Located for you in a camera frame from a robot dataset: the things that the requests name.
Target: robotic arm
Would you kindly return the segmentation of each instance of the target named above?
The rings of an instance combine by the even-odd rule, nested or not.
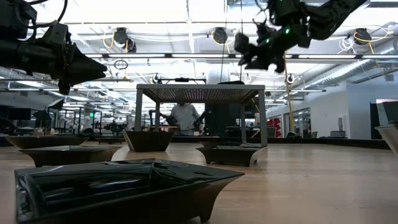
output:
[[[329,0],[316,7],[308,6],[300,0],[268,0],[267,9],[261,10],[268,10],[271,24],[282,28],[275,30],[268,27],[266,21],[255,22],[259,36],[257,45],[250,44],[249,37],[244,34],[237,34],[234,48],[243,54],[239,65],[247,64],[246,69],[268,70],[268,66],[273,63],[277,65],[276,72],[283,72],[286,50],[296,45],[309,48],[312,39],[329,38],[365,2],[366,0]]]
[[[61,94],[69,94],[70,87],[79,83],[104,78],[107,67],[86,57],[70,40],[68,26],[60,24],[67,7],[57,21],[36,24],[37,12],[23,0],[0,0],[0,66],[49,74],[59,80]],[[36,29],[49,27],[44,36],[36,39]],[[26,41],[27,30],[33,29]]]

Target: ceiling duct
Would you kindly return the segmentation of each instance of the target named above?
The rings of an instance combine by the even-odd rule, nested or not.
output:
[[[398,54],[398,38],[376,47],[375,54]],[[372,69],[375,65],[376,61],[373,59],[358,60],[351,64],[339,65],[310,80],[305,86],[300,85],[297,88],[302,89],[316,85],[336,84],[363,73],[364,70]]]

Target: wooden tabletop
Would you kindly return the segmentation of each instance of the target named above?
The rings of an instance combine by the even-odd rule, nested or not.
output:
[[[195,149],[201,144],[172,143],[149,153],[123,146],[114,161],[155,157],[206,166]],[[388,150],[271,144],[252,167],[210,166],[246,173],[219,194],[211,224],[398,223],[398,159]],[[14,223],[14,169],[27,167],[34,167],[28,155],[0,148],[0,223]],[[194,223],[199,218],[185,224]]]

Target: exposed pipe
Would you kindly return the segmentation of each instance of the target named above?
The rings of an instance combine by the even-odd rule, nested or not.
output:
[[[397,54],[398,38],[391,42],[387,42],[376,47],[376,54]],[[376,65],[376,61],[372,59],[358,60],[351,64],[339,65],[317,77],[310,80],[304,85],[300,85],[297,89],[308,88],[315,85],[331,85],[339,83],[347,78],[351,78],[357,74],[363,73],[363,70],[369,70]]]
[[[53,82],[55,80],[42,80],[42,79],[31,79],[31,78],[24,78],[24,79],[20,79],[20,78],[0,78],[0,82],[18,82],[18,81],[30,81],[30,82]],[[90,82],[133,82],[134,80],[128,79],[128,80],[124,80],[124,79],[98,79],[98,80],[92,80]]]
[[[391,74],[393,72],[398,72],[398,68],[390,68],[388,70],[384,70],[384,71],[378,72],[378,73],[376,73],[374,75],[370,75],[369,77],[361,78],[359,80],[355,80],[352,83],[353,84],[359,84],[359,83],[366,82],[366,81],[369,81],[369,80],[372,80],[372,79],[375,79],[375,78],[379,78],[379,77],[384,76],[384,75]]]

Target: person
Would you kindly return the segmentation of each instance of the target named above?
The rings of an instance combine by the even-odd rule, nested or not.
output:
[[[177,120],[181,135],[193,136],[193,123],[200,116],[192,104],[179,102],[172,108],[170,115]]]

